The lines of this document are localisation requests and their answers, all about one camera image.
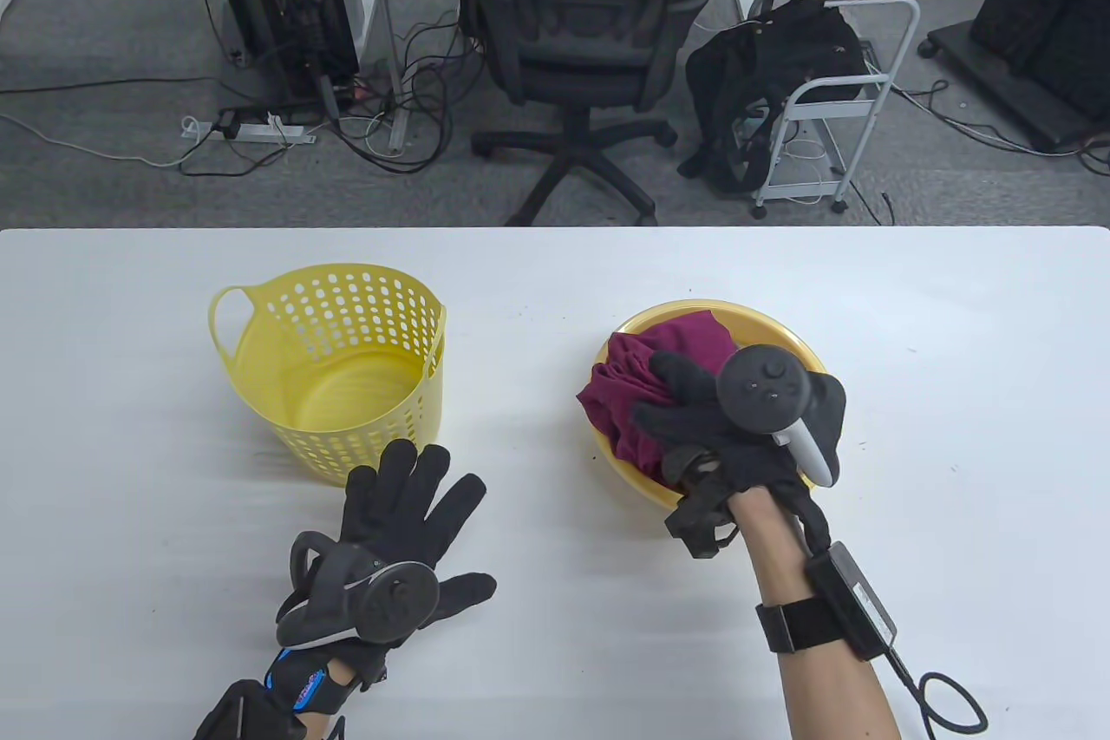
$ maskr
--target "chair base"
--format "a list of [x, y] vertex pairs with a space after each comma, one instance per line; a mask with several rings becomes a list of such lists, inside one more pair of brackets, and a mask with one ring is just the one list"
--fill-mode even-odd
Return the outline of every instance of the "chair base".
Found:
[[662, 118], [632, 121], [629, 124], [589, 129], [589, 110], [566, 110], [562, 133], [475, 133], [471, 136], [471, 152], [475, 156], [488, 158], [498, 149], [532, 150], [554, 156], [552, 164], [528, 193], [521, 209], [505, 225], [531, 225], [551, 197], [555, 185], [571, 173], [572, 169], [584, 168], [597, 174], [620, 193], [639, 213], [636, 225], [658, 225], [655, 221], [655, 202], [644, 190], [632, 181], [622, 169], [613, 164], [602, 153], [608, 146], [632, 141], [634, 138], [654, 138], [660, 146], [672, 146], [678, 141], [678, 133]]

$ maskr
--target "black glove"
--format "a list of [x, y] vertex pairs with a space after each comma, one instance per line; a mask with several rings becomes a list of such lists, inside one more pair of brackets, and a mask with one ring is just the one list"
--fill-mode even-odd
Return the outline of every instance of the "black glove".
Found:
[[[340, 540], [333, 546], [343, 549], [355, 545], [375, 561], [391, 565], [423, 562], [434, 569], [486, 491], [482, 479], [467, 474], [450, 487], [433, 507], [436, 489], [447, 474], [450, 462], [446, 447], [430, 445], [417, 458], [416, 447], [407, 439], [390, 443], [382, 452], [379, 470], [360, 466], [347, 476]], [[309, 535], [309, 540], [319, 538], [324, 538], [324, 535]], [[279, 621], [319, 589], [314, 588], [314, 582], [321, 576], [326, 558], [317, 557], [307, 566], [301, 559], [302, 554], [304, 550], [299, 553], [294, 546], [290, 562], [294, 589], [278, 611]], [[496, 588], [493, 577], [482, 572], [448, 578], [440, 584], [435, 610], [420, 628], [488, 600]], [[350, 638], [314, 650], [325, 651], [344, 661], [359, 673], [365, 689], [384, 676], [386, 651], [403, 642], [404, 639], [400, 639], [389, 645], [371, 645]]]
[[713, 557], [731, 540], [717, 541], [714, 533], [730, 520], [725, 505], [730, 495], [765, 486], [801, 521], [809, 550], [828, 549], [828, 523], [789, 450], [769, 436], [748, 434], [733, 424], [717, 402], [714, 376], [686, 356], [656, 352], [648, 366], [678, 403], [669, 408], [638, 404], [633, 409], [633, 423], [667, 452], [664, 479], [686, 490], [667, 518], [672, 535], [682, 538], [695, 557]]

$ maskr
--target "small table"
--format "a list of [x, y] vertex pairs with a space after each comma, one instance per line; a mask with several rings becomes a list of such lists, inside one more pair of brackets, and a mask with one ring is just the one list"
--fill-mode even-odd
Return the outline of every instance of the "small table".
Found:
[[289, 547], [334, 535], [343, 494], [238, 399], [205, 312], [351, 261], [448, 308], [440, 439], [488, 495], [442, 571], [500, 586], [391, 653], [349, 737], [788, 738], [743, 548], [692, 559], [574, 399], [622, 321], [697, 296], [769, 313], [842, 379], [844, 476], [818, 499], [910, 669], [966, 685], [988, 737], [1106, 736], [1102, 229], [7, 230], [8, 736], [182, 740], [269, 666]]
[[[879, 113], [882, 110], [882, 105], [886, 102], [888, 94], [890, 93], [891, 85], [898, 74], [906, 53], [908, 53], [909, 45], [912, 42], [914, 33], [917, 30], [918, 22], [920, 21], [921, 10], [916, 0], [819, 0], [825, 2], [825, 6], [829, 7], [848, 7], [848, 6], [900, 6], [905, 8], [908, 13], [907, 26], [900, 38], [898, 47], [895, 51], [895, 58], [890, 63], [888, 70], [881, 70], [881, 67], [869, 65], [868, 73], [859, 74], [859, 77], [852, 78], [818, 78], [816, 81], [808, 82], [808, 84], [799, 87], [795, 90], [794, 94], [789, 97], [786, 102], [786, 109], [780, 119], [780, 123], [775, 133], [775, 140], [771, 146], [771, 165], [770, 172], [767, 174], [767, 180], [764, 182], [763, 187], [755, 193], [755, 204], [751, 207], [751, 215], [756, 220], [763, 220], [767, 215], [767, 209], [764, 205], [766, 200], [799, 200], [800, 197], [815, 197], [816, 201], [820, 201], [824, 196], [833, 196], [831, 209], [836, 213], [844, 213], [847, 207], [844, 201], [844, 195], [848, 185], [851, 184], [852, 176], [856, 174], [856, 169], [859, 165], [861, 158], [864, 156], [867, 142], [871, 138], [871, 132], [875, 130], [876, 121], [878, 120]], [[767, 11], [771, 10], [775, 0], [736, 0], [737, 8], [739, 10], [740, 19], [748, 18], [751, 8], [758, 10], [758, 13], [765, 14]], [[830, 101], [826, 104], [799, 104], [799, 99], [804, 98], [806, 93], [810, 90], [817, 89], [817, 87], [836, 87], [836, 85], [865, 85], [864, 97], [857, 99], [857, 101]], [[864, 130], [860, 133], [859, 141], [856, 144], [856, 150], [854, 150], [849, 161], [845, 161], [842, 153], [840, 153], [839, 145], [837, 141], [833, 138], [833, 133], [829, 131], [827, 124], [827, 119], [831, 118], [865, 118]], [[805, 181], [805, 182], [775, 182], [773, 184], [774, 174], [776, 165], [778, 164], [784, 145], [787, 144], [785, 136], [787, 130], [791, 122], [809, 121], [814, 125], [815, 134], [817, 141], [824, 149], [824, 156], [810, 158], [809, 161], [821, 161], [825, 168], [829, 170], [831, 176], [828, 181], [825, 180], [824, 174], [819, 174], [819, 181]]]

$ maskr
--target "pink object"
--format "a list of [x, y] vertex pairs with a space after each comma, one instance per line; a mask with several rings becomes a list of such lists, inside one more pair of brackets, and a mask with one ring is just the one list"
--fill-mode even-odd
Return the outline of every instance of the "pink object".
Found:
[[609, 337], [607, 362], [594, 365], [578, 402], [591, 424], [608, 437], [618, 459], [658, 479], [663, 449], [632, 424], [632, 409], [640, 402], [662, 406], [675, 402], [649, 371], [648, 361], [655, 352], [678, 352], [716, 376], [736, 349], [733, 336], [710, 312], [683, 315], [639, 335], [615, 332]]

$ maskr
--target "basket hole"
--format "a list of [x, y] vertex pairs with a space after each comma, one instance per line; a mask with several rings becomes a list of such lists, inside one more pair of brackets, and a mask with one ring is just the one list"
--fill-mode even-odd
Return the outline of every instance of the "basket hole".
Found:
[[246, 293], [242, 288], [226, 293], [220, 301], [215, 316], [215, 336], [220, 346], [226, 351], [228, 355], [234, 356], [239, 352], [239, 343], [246, 332], [251, 316], [254, 315], [254, 304], [251, 303]]

